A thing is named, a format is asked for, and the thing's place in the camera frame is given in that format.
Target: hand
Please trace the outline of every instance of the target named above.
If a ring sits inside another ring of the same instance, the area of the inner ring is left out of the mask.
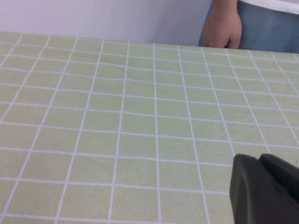
[[[238,49],[242,23],[237,9],[213,8],[203,29],[205,47]]]

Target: table surface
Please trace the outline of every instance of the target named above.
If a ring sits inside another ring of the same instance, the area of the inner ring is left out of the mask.
[[[231,224],[235,154],[299,165],[299,56],[0,32],[0,223]]]

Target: white shirt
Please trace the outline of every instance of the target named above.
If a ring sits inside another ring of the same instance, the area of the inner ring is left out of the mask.
[[[299,0],[239,0],[254,6],[276,11],[299,14]]]

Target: jeans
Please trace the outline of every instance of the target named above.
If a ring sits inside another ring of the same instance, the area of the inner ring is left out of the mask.
[[[237,9],[242,22],[239,49],[299,53],[299,15],[274,11],[240,1]],[[202,34],[199,46],[203,47]]]

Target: black object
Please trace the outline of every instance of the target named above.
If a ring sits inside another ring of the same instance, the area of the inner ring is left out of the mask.
[[[229,194],[235,224],[299,224],[299,169],[276,156],[236,155]]]

